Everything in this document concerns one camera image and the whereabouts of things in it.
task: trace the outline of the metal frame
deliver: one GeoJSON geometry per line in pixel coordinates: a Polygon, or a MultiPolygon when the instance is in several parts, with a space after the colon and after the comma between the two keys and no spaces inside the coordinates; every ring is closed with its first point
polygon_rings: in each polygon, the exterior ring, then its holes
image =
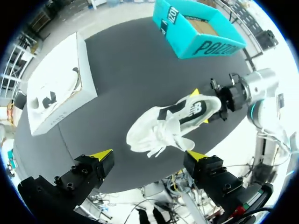
{"type": "MultiPolygon", "coordinates": [[[[20,33],[19,37],[20,36],[25,37],[27,39],[27,42],[32,42],[32,44],[37,43],[36,40],[34,40],[33,38],[31,38],[30,36],[28,36],[27,34],[25,34],[23,32],[20,33]]],[[[22,43],[16,41],[15,43],[12,44],[12,46],[13,46],[13,49],[10,53],[8,61],[6,61],[6,66],[5,66],[4,72],[0,75],[2,78],[1,83],[0,83],[0,98],[4,98],[4,99],[13,99],[15,97],[17,88],[18,88],[20,82],[22,82],[21,78],[24,74],[24,71],[31,61],[31,59],[27,60],[26,63],[22,67],[19,67],[17,65],[17,63],[20,62],[21,57],[24,54],[29,54],[30,56],[32,56],[32,58],[36,57],[35,54],[32,54],[31,52],[29,52],[28,50],[25,49],[25,47],[26,47],[25,44],[22,44],[22,43]],[[11,84],[11,81],[15,82],[13,87],[9,87],[9,85],[11,84]]]]}
{"type": "Polygon", "coordinates": [[[256,51],[258,52],[256,55],[250,56],[246,48],[243,49],[243,52],[246,56],[246,61],[248,61],[253,69],[253,71],[256,70],[255,65],[252,62],[253,58],[256,58],[258,56],[263,55],[263,49],[257,39],[255,38],[254,34],[251,32],[251,30],[247,27],[247,25],[242,21],[242,19],[226,4],[224,4],[220,0],[215,0],[215,3],[220,6],[223,10],[225,10],[229,14],[229,21],[231,21],[232,24],[235,22],[240,26],[240,28],[246,33],[246,35],[251,40],[253,46],[255,47],[256,51]]]}

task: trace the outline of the shoelace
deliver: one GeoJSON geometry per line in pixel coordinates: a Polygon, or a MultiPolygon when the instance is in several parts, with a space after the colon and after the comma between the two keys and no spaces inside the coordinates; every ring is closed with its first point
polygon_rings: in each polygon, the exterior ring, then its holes
{"type": "Polygon", "coordinates": [[[176,118],[158,121],[158,124],[152,128],[151,138],[152,143],[156,145],[151,146],[152,149],[147,154],[148,157],[151,157],[155,153],[157,153],[155,157],[158,157],[167,146],[174,146],[182,151],[186,150],[183,139],[180,136],[179,120],[176,118]]]}

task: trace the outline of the floor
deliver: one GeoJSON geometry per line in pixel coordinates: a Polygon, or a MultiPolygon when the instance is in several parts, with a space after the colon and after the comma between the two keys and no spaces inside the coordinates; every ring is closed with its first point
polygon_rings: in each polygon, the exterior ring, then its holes
{"type": "MultiPolygon", "coordinates": [[[[121,6],[117,6],[114,8],[108,8],[106,5],[103,5],[98,7],[96,11],[86,8],[65,21],[63,20],[64,18],[56,18],[47,28],[43,30],[42,36],[49,36],[44,42],[43,50],[39,57],[32,61],[32,63],[28,66],[24,74],[24,79],[28,80],[30,74],[38,65],[38,63],[43,59],[43,57],[69,34],[78,31],[84,38],[88,38],[93,34],[106,29],[107,27],[113,26],[119,22],[152,16],[153,6],[154,5],[152,3],[122,4],[121,6]]],[[[269,20],[267,16],[261,17],[261,9],[259,9],[259,7],[254,2],[252,3],[252,8],[256,16],[259,16],[259,22],[265,21],[264,25],[270,27],[279,41],[279,45],[276,49],[266,52],[263,57],[255,59],[254,62],[258,69],[269,66],[273,67],[275,71],[282,74],[282,86],[284,92],[287,95],[287,97],[285,98],[286,105],[288,105],[288,107],[292,107],[292,109],[283,112],[282,120],[284,121],[285,125],[289,127],[289,132],[291,133],[296,129],[296,127],[298,127],[298,125],[294,125],[293,120],[289,119],[296,117],[294,113],[298,111],[298,109],[295,107],[295,105],[298,105],[298,98],[293,97],[294,92],[298,91],[297,83],[299,76],[296,69],[296,64],[290,50],[287,48],[287,43],[284,41],[283,36],[280,34],[275,25],[269,20]]],[[[26,92],[26,85],[23,85],[22,89],[26,92]]],[[[223,140],[213,150],[211,150],[208,155],[218,155],[225,161],[226,166],[235,165],[237,163],[245,164],[250,161],[252,155],[254,154],[255,138],[254,128],[247,121],[247,119],[244,119],[244,121],[225,140],[223,140]]],[[[282,166],[280,168],[281,174],[279,175],[279,178],[281,181],[278,181],[278,185],[275,188],[278,190],[275,190],[275,196],[271,200],[270,204],[275,203],[276,199],[278,198],[280,192],[279,189],[282,187],[281,183],[284,180],[286,170],[287,166],[282,166]]],[[[245,168],[231,167],[229,168],[229,171],[234,175],[241,175],[245,172],[245,168]]],[[[116,195],[110,195],[109,197],[111,204],[116,203],[116,206],[107,205],[108,213],[110,213],[111,215],[117,213],[117,217],[113,220],[113,223],[115,224],[123,223],[131,209],[134,207],[134,205],[131,204],[121,203],[139,202],[142,200],[141,195],[139,195],[139,190],[137,189],[117,193],[116,195]]],[[[144,203],[142,204],[142,206],[151,207],[150,203],[144,203]]],[[[128,220],[128,223],[138,223],[138,215],[136,211],[132,213],[128,220]]]]}

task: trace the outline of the black table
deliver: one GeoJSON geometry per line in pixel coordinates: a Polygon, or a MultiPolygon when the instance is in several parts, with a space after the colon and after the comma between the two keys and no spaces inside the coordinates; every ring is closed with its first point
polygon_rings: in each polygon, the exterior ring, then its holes
{"type": "MultiPolygon", "coordinates": [[[[131,152],[126,144],[129,128],[153,106],[176,103],[195,88],[215,78],[230,82],[249,69],[240,53],[226,57],[179,60],[152,18],[118,24],[86,40],[88,58],[98,97],[77,109],[48,133],[30,135],[27,109],[19,121],[15,154],[26,175],[53,182],[81,154],[113,149],[115,167],[101,186],[105,193],[141,187],[179,170],[183,152],[166,149],[157,158],[131,152]]],[[[206,153],[221,142],[246,115],[232,113],[229,120],[203,124],[186,135],[195,151],[206,153]]]]}

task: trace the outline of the white sneaker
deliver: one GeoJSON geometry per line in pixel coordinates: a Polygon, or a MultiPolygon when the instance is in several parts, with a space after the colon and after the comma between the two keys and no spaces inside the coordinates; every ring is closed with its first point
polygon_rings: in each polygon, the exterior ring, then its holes
{"type": "Polygon", "coordinates": [[[198,128],[221,108],[217,97],[197,95],[186,96],[176,104],[166,107],[152,107],[130,128],[127,144],[134,152],[147,152],[148,157],[160,155],[167,146],[174,146],[183,152],[192,150],[195,143],[183,138],[198,128]]]}

